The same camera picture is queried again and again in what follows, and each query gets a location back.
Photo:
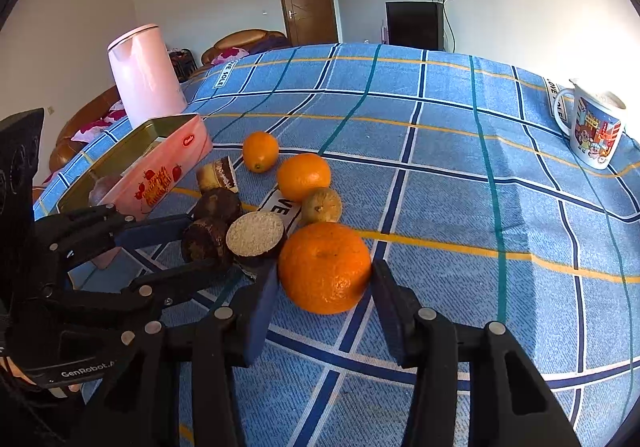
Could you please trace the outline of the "pink electric kettle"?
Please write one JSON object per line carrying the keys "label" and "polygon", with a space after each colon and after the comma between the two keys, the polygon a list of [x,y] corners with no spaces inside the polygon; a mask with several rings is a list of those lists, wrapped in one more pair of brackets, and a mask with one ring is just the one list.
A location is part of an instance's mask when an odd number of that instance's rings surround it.
{"label": "pink electric kettle", "polygon": [[107,57],[132,128],[186,109],[157,24],[141,25],[117,37],[107,46]]}

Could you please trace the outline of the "medium orange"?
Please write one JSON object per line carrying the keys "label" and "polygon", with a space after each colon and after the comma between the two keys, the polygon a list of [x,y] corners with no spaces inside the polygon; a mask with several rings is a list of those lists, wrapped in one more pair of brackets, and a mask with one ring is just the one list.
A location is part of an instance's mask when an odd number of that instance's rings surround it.
{"label": "medium orange", "polygon": [[331,170],[328,162],[318,154],[302,153],[280,165],[277,182],[285,199],[302,202],[312,190],[329,187]]}

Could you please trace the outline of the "purple beet with stem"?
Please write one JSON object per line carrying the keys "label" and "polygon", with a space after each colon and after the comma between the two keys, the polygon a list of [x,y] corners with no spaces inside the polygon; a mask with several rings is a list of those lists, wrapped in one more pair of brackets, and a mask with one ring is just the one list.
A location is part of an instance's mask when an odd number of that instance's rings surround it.
{"label": "purple beet with stem", "polygon": [[222,220],[226,225],[231,225],[242,215],[243,207],[239,196],[227,188],[206,191],[193,210],[195,219],[213,217]]}

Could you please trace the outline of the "wrapped snack cake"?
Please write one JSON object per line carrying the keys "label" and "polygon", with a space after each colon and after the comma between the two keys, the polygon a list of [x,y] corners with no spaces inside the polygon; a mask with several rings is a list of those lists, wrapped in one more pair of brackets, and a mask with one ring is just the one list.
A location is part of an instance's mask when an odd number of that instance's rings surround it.
{"label": "wrapped snack cake", "polygon": [[201,194],[218,188],[228,189],[234,193],[239,192],[234,167],[228,156],[201,166],[196,171],[196,181]]}

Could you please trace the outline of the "small orange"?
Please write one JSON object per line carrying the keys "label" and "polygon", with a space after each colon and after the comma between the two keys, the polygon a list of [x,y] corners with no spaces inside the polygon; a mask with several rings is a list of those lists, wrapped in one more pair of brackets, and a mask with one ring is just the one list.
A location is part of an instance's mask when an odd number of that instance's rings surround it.
{"label": "small orange", "polygon": [[262,174],[273,168],[279,159],[279,144],[266,132],[254,132],[243,141],[243,161],[252,173]]}

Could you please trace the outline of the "dark purple yam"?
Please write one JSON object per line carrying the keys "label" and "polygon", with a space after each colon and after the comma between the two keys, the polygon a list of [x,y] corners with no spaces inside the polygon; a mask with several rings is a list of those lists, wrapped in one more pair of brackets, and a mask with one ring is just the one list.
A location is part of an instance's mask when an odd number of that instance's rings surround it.
{"label": "dark purple yam", "polygon": [[232,265],[232,254],[226,243],[229,226],[220,218],[204,217],[186,227],[181,239],[181,255],[186,263],[209,261],[219,274]]}

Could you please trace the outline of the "brown leather sofa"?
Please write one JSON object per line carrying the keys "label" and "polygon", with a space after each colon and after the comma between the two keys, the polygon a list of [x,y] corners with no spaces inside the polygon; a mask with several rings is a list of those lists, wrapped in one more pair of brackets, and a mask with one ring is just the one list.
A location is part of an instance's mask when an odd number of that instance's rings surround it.
{"label": "brown leather sofa", "polygon": [[94,141],[107,127],[125,118],[125,115],[116,86],[87,103],[58,134],[49,158],[50,172],[61,170],[83,147]]}

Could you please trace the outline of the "pink metal tin box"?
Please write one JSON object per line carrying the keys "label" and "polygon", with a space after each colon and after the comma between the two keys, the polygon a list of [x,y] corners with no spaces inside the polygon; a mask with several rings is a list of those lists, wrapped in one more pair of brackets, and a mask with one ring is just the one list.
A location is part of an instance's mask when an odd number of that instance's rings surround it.
{"label": "pink metal tin box", "polygon": [[89,192],[98,178],[120,176],[104,204],[145,219],[178,182],[213,149],[197,113],[152,118],[133,129],[82,173],[58,200],[60,213],[90,207]]}

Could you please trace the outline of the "yellow green lemon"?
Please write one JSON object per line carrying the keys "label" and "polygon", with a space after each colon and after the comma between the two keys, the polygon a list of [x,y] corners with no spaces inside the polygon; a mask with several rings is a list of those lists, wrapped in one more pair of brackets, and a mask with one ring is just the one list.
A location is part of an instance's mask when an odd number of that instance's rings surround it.
{"label": "yellow green lemon", "polygon": [[343,212],[342,199],[331,188],[317,188],[302,204],[302,224],[339,222]]}

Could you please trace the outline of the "cartoon printed white mug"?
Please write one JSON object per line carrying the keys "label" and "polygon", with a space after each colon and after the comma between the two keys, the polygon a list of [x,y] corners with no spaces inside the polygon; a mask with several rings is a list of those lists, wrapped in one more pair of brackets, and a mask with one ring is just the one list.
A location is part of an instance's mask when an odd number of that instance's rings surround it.
{"label": "cartoon printed white mug", "polygon": [[574,155],[595,170],[605,170],[622,140],[626,104],[612,92],[592,95],[574,84],[559,90],[551,111]]}

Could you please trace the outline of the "large orange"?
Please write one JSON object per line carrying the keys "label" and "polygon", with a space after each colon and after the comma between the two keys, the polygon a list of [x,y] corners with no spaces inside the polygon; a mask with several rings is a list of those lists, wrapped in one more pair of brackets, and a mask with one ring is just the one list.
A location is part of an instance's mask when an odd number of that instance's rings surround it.
{"label": "large orange", "polygon": [[291,302],[303,311],[335,315],[354,308],[369,285],[371,257],[352,228],[315,222],[286,240],[278,275]]}

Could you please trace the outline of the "black television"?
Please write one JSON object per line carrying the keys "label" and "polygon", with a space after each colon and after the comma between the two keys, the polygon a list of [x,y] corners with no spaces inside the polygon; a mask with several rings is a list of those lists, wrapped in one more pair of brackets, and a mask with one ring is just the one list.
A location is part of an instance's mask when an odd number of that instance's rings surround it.
{"label": "black television", "polygon": [[387,2],[388,43],[416,49],[444,50],[444,13],[437,2]]}

